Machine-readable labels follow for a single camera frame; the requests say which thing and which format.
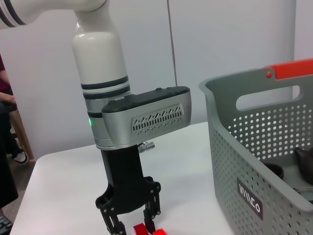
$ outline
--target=table surface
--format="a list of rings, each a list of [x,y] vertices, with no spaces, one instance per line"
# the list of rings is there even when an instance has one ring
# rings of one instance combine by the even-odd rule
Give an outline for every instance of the table surface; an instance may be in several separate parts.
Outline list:
[[[140,154],[144,176],[161,183],[156,229],[168,235],[233,235],[214,194],[207,123],[153,139]],[[95,145],[41,157],[11,235],[109,235],[95,199],[108,185]],[[143,223],[143,208],[119,215],[128,235]]]

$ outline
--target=black pants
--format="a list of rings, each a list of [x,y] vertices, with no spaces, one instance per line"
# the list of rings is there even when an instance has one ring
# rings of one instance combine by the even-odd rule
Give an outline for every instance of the black pants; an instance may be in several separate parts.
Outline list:
[[[4,151],[7,154],[12,154],[12,157],[15,158],[19,153],[22,152],[18,144],[16,143],[15,138],[12,136],[10,115],[9,113],[0,113],[0,138]]]
[[[0,141],[0,208],[13,202],[18,197],[6,152],[2,141]]]

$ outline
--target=person's leg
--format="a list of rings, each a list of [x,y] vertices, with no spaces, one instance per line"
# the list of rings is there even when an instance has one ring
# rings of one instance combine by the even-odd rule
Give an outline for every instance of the person's leg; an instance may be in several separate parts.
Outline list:
[[[14,183],[13,175],[6,158],[6,152],[0,138],[0,208],[18,198],[18,192]]]
[[[24,153],[22,149],[20,149],[15,138],[12,136],[12,133],[10,132],[11,123],[9,114],[0,115],[0,123],[1,123],[0,136],[1,139],[3,140],[6,153],[11,153],[12,159],[19,164],[27,163],[28,162],[27,155]]]
[[[6,150],[6,153],[12,154],[12,158],[17,157],[19,153],[22,152],[16,140],[13,138],[11,130],[11,123],[10,123],[10,115],[9,114],[1,114],[0,115],[0,135]]]

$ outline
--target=perforated basket side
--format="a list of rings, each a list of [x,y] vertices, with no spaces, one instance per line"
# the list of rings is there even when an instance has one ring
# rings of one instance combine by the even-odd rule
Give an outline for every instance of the perforated basket side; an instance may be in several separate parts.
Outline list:
[[[200,88],[206,95],[215,194],[235,234],[313,234],[312,205],[281,183],[222,126],[207,81]],[[263,219],[238,193],[238,179],[262,202]]]

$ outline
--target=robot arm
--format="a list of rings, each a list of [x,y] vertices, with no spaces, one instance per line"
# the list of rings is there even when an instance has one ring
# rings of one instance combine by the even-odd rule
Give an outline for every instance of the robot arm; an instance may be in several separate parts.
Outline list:
[[[48,10],[93,11],[105,0],[0,0],[0,29],[32,23]]]
[[[33,22],[42,12],[71,9],[77,16],[72,47],[95,143],[101,149],[108,188],[96,200],[111,235],[126,235],[117,215],[145,205],[144,221],[161,213],[161,185],[143,177],[137,144],[190,124],[187,87],[134,95],[121,43],[109,14],[110,0],[0,0],[0,29]]]

